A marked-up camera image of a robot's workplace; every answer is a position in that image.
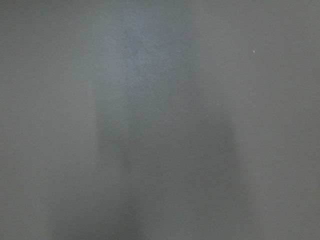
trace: gray surface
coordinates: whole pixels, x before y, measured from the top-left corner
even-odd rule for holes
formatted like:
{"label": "gray surface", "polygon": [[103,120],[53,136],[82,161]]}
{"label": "gray surface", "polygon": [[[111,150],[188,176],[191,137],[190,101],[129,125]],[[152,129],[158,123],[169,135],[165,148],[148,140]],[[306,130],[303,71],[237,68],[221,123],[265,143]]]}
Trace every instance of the gray surface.
{"label": "gray surface", "polygon": [[0,239],[317,240],[319,16],[1,1]]}

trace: gray wall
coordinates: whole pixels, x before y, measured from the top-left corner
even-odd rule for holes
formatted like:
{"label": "gray wall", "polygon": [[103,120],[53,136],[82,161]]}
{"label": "gray wall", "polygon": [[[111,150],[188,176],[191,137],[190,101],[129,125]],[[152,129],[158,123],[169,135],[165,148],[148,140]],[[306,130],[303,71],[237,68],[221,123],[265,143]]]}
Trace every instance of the gray wall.
{"label": "gray wall", "polygon": [[0,239],[320,236],[318,1],[1,1],[0,30]]}

